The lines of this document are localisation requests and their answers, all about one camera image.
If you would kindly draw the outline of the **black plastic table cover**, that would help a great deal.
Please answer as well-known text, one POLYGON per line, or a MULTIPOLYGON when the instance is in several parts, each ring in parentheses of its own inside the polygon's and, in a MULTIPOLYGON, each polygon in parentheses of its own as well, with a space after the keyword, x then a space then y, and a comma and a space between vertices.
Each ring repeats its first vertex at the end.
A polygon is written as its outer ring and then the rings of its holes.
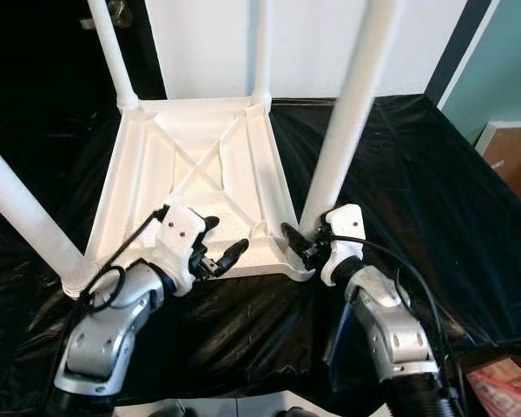
MULTIPOLYGON (((0 131, 0 152, 78 247, 119 123, 113 108, 0 131)), ((382 96, 342 202, 367 237, 419 268, 468 369, 521 354, 521 200, 426 96, 382 96)), ((0 414, 43 406, 73 301, 0 220, 0 414)), ((119 401, 293 392, 336 414, 382 405, 364 331, 339 290, 284 275, 200 283, 139 333, 119 401)))

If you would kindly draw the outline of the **white plastic table leg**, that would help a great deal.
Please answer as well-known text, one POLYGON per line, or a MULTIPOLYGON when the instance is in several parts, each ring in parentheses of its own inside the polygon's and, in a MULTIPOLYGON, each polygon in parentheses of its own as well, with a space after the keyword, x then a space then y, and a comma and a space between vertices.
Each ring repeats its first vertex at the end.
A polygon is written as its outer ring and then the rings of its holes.
POLYGON ((133 89, 129 73, 124 62, 122 49, 119 47, 115 27, 109 13, 109 5, 105 0, 87 0, 91 20, 95 24, 95 31, 104 51, 107 69, 117 95, 117 106, 122 110, 136 109, 139 104, 138 96, 133 89))
POLYGON ((271 24, 272 0, 254 0, 254 64, 252 74, 252 98, 255 106, 271 111, 271 24))
POLYGON ((300 233, 316 238, 321 218, 333 209, 351 167, 375 95, 374 88, 399 32, 406 0, 366 0, 356 44, 313 168, 300 216, 300 233))
POLYGON ((77 299, 98 266, 74 245, 25 183, 0 156, 0 215, 26 239, 61 278, 62 290, 77 299))

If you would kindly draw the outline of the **white plastic table top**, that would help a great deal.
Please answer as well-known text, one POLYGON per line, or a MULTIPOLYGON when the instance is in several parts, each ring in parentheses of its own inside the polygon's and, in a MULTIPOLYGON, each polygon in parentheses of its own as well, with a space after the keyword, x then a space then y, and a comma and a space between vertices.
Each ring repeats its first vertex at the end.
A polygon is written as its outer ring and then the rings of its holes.
POLYGON ((142 101, 124 110, 85 255, 98 266, 148 261, 172 205, 218 217, 208 257, 249 247, 229 278, 308 281, 280 229, 299 223, 269 119, 248 96, 142 101))

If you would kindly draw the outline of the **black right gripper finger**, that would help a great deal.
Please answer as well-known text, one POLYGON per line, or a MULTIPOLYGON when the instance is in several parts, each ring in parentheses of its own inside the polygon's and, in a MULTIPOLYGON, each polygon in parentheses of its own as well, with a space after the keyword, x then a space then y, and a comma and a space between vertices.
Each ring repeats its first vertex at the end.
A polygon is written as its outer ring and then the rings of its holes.
POLYGON ((291 249, 294 254, 298 255, 299 258, 311 257, 311 242, 306 239, 296 227, 292 226, 291 223, 282 222, 280 229, 283 231, 289 249, 291 249))

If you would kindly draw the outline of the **brown cardboard box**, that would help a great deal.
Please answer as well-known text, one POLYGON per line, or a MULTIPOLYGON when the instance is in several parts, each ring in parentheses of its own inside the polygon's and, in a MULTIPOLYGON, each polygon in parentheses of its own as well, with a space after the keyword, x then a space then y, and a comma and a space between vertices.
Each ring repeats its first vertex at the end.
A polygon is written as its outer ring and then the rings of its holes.
POLYGON ((475 150, 521 198, 521 122, 488 122, 475 150))

